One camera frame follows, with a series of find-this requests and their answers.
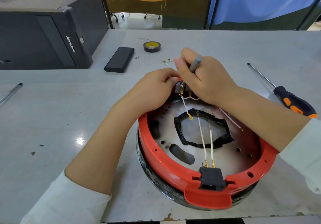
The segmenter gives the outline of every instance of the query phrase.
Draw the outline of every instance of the hand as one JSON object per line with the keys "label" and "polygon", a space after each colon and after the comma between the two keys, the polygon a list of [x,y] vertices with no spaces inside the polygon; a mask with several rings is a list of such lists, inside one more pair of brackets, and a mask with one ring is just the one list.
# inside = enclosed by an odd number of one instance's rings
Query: hand
{"label": "hand", "polygon": [[181,57],[174,59],[179,76],[203,101],[222,107],[235,95],[239,87],[223,65],[213,57],[203,57],[195,74],[191,73],[188,67],[197,56],[198,54],[189,48],[182,50]]}
{"label": "hand", "polygon": [[162,106],[178,81],[178,72],[172,68],[158,69],[147,73],[123,97],[134,104],[139,115]]}

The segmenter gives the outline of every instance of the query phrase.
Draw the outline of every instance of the white sleeve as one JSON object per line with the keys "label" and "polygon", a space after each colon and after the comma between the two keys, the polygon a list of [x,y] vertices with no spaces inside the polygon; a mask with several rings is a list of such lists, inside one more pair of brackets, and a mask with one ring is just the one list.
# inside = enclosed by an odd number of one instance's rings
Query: white sleeve
{"label": "white sleeve", "polygon": [[305,177],[314,193],[321,194],[321,121],[311,119],[279,156]]}
{"label": "white sleeve", "polygon": [[63,170],[20,224],[98,224],[110,198],[74,183]]}

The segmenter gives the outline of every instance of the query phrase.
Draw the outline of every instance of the lenovo logo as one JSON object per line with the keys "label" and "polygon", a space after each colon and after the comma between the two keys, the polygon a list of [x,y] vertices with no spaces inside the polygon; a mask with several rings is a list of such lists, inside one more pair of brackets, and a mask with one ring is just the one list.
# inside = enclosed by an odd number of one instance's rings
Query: lenovo logo
{"label": "lenovo logo", "polygon": [[70,37],[68,37],[68,36],[66,36],[66,37],[67,37],[67,40],[68,40],[68,42],[69,42],[69,44],[70,44],[70,46],[71,46],[71,49],[73,50],[73,52],[76,52],[75,49],[74,49],[73,44],[72,44],[71,41],[70,41]]}

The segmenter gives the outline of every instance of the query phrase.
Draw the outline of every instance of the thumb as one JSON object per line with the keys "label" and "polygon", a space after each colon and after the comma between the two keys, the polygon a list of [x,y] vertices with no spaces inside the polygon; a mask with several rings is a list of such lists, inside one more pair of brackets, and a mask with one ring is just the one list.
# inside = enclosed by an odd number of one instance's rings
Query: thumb
{"label": "thumb", "polygon": [[179,79],[177,77],[170,77],[168,80],[166,80],[165,84],[167,84],[170,90],[172,90],[172,88],[174,87],[174,85],[176,85],[178,80]]}
{"label": "thumb", "polygon": [[182,78],[182,80],[184,80],[185,83],[189,85],[189,87],[193,87],[193,85],[199,79],[194,73],[189,71],[189,68],[186,65],[186,61],[183,58],[175,58],[174,63],[177,68],[177,72],[179,73],[179,76]]}

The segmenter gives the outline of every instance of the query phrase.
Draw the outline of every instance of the left hand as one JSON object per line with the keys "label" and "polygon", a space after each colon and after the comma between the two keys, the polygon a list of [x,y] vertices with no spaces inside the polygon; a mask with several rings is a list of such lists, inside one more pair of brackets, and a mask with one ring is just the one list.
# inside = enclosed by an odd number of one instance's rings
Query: left hand
{"label": "left hand", "polygon": [[149,72],[122,99],[134,105],[139,115],[155,110],[168,99],[178,76],[172,68]]}

